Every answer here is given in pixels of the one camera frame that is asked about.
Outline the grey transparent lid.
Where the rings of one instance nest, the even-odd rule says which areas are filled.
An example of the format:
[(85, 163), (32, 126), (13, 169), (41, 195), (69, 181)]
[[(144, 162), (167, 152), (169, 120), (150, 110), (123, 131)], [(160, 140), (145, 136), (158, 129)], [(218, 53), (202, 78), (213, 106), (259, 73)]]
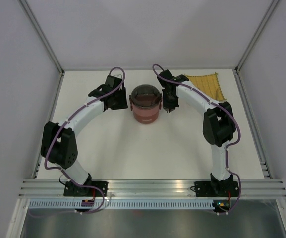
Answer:
[(129, 101), (131, 105), (140, 109), (151, 109), (159, 106), (162, 102), (162, 95), (155, 86), (142, 84), (132, 90)]

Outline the red steel bowl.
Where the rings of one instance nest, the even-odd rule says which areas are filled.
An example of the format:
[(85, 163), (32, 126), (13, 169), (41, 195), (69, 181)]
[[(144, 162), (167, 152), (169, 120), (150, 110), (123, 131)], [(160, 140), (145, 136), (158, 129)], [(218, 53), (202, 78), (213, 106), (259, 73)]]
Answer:
[(134, 113), (133, 115), (134, 115), (134, 118), (141, 124), (151, 124), (154, 121), (156, 121), (159, 116), (158, 113), (150, 115), (150, 116), (142, 116), (136, 113)]
[(140, 117), (151, 117), (159, 113), (160, 105), (157, 104), (154, 107), (142, 108), (135, 104), (132, 104), (131, 108), (135, 115), (138, 115)]

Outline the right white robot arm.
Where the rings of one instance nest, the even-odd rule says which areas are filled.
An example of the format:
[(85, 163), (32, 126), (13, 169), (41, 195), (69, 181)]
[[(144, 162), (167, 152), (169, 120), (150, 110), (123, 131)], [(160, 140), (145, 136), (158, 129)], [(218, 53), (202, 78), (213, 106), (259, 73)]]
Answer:
[(164, 110), (174, 111), (179, 107), (179, 99), (183, 99), (203, 115), (202, 133), (211, 145), (213, 163), (208, 193), (211, 196), (238, 196), (238, 184), (226, 163), (226, 146), (236, 131), (230, 118), (233, 115), (230, 103), (219, 103), (197, 90), (186, 76), (174, 77), (169, 70), (160, 72), (157, 79), (163, 87)]

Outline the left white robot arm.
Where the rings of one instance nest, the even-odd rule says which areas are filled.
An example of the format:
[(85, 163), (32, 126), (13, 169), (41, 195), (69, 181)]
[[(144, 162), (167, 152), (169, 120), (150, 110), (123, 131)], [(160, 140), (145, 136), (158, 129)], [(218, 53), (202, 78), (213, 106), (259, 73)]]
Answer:
[(105, 83), (91, 91), (85, 103), (66, 119), (44, 126), (41, 156), (46, 170), (59, 170), (66, 176), (65, 196), (105, 197), (103, 182), (95, 184), (91, 175), (81, 166), (78, 157), (77, 136), (95, 117), (107, 109), (120, 110), (128, 107), (124, 77), (109, 74)]

